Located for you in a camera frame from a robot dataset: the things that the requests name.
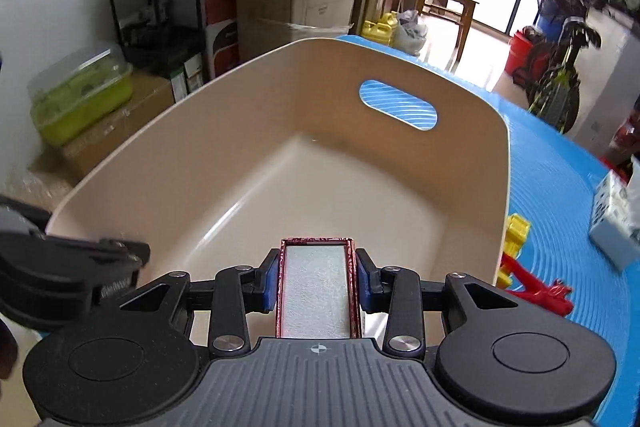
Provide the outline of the beige plastic storage bin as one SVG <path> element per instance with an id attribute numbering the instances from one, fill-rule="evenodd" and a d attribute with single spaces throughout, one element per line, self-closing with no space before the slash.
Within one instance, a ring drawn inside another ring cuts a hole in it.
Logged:
<path id="1" fill-rule="evenodd" d="M 147 243 L 149 282 L 348 237 L 424 280 L 493 282 L 509 131 L 471 89 L 361 44 L 300 40 L 171 106 L 55 209 L 52 235 Z"/>

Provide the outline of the brown printed cardboard box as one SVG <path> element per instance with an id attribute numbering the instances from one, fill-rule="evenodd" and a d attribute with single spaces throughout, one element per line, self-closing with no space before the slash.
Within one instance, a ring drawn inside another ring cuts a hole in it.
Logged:
<path id="1" fill-rule="evenodd" d="M 61 148 L 65 166 L 82 179 L 130 136 L 175 103 L 168 80 L 135 70 L 132 97 Z"/>

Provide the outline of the wooden chair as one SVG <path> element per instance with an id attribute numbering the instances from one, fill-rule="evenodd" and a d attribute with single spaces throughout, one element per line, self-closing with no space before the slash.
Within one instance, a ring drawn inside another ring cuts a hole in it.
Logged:
<path id="1" fill-rule="evenodd" d="M 416 9 L 420 15 L 436 17 L 457 26 L 452 62 L 460 63 L 472 28 L 473 16 L 478 2 L 475 0 L 418 0 Z"/>

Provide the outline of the blue silicone table mat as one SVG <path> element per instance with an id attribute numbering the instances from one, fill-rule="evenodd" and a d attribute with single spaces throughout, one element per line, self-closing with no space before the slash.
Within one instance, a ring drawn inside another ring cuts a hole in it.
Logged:
<path id="1" fill-rule="evenodd" d="M 639 422 L 639 265 L 617 271 L 590 242 L 597 185 L 605 168 L 596 158 L 500 95 L 451 72 L 449 81 L 484 98 L 509 128 L 509 210 L 532 222 L 521 264 L 541 280 L 572 286 L 570 319 L 602 336 L 615 352 L 614 384 L 597 413 L 600 426 Z"/>

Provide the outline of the black metal shelf rack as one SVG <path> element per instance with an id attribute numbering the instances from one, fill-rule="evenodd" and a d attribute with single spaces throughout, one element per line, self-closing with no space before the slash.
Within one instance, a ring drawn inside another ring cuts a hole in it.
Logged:
<path id="1" fill-rule="evenodd" d="M 128 23 L 118 15 L 116 0 L 108 3 L 116 41 L 134 67 L 168 79 L 197 56 L 208 74 L 204 0 L 145 0 Z"/>

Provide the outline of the red patterned gift box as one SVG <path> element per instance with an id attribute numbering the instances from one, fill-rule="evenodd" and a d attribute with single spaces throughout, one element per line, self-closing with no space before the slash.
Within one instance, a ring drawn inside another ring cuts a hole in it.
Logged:
<path id="1" fill-rule="evenodd" d="M 351 239 L 283 239 L 279 255 L 277 336 L 359 338 L 361 321 L 356 268 Z"/>

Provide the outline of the green lidded plastic container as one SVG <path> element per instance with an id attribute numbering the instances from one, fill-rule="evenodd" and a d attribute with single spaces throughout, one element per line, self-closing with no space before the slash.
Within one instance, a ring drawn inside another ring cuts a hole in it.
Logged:
<path id="1" fill-rule="evenodd" d="M 35 75 L 27 93 L 41 139 L 62 146 L 127 103 L 134 94 L 131 74 L 117 44 L 98 42 Z"/>

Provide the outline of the red white appliance box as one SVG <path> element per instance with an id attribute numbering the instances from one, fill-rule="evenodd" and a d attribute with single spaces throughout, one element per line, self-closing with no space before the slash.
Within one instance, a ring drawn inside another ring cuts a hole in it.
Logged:
<path id="1" fill-rule="evenodd" d="M 205 0 L 206 52 L 213 78 L 239 65 L 236 0 Z"/>

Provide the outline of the red plastic bucket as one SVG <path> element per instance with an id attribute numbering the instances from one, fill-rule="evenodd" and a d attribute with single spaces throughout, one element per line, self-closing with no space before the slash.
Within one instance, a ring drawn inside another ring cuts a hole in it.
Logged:
<path id="1" fill-rule="evenodd" d="M 527 38 L 526 33 L 518 30 L 509 41 L 509 54 L 506 59 L 504 72 L 506 75 L 512 76 L 520 67 L 524 67 L 528 54 L 533 49 L 534 44 Z"/>

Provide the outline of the green black bicycle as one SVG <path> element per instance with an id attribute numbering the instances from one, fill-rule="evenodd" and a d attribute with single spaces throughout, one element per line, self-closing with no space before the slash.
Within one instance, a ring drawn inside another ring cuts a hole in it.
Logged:
<path id="1" fill-rule="evenodd" d="M 549 53 L 548 68 L 538 80 L 526 80 L 529 113 L 565 134 L 573 128 L 579 112 L 578 54 L 593 46 L 600 49 L 600 34 L 586 23 L 587 8 L 580 0 L 553 0 L 567 14 L 559 40 Z"/>

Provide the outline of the blue white tissue box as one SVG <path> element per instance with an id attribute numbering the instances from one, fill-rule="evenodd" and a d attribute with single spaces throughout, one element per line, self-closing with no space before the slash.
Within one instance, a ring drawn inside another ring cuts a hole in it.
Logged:
<path id="1" fill-rule="evenodd" d="M 639 260 L 639 161 L 631 158 L 632 173 L 625 182 L 610 171 L 593 197 L 589 238 L 612 265 L 624 272 Z"/>

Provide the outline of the red yellow toy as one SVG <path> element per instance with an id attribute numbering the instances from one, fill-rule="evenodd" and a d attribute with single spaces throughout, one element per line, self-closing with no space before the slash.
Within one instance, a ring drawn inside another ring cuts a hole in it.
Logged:
<path id="1" fill-rule="evenodd" d="M 567 317 L 574 310 L 574 303 L 568 299 L 572 288 L 561 280 L 546 284 L 518 262 L 531 227 L 532 224 L 517 213 L 506 219 L 506 235 L 496 286 L 560 317 Z"/>

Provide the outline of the yellow plastic jug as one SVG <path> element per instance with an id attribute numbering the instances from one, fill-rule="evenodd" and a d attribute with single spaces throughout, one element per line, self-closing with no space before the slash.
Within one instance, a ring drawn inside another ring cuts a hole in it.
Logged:
<path id="1" fill-rule="evenodd" d="M 360 36 L 383 46 L 394 46 L 398 26 L 397 13 L 394 11 L 386 12 L 377 22 L 365 20 Z"/>

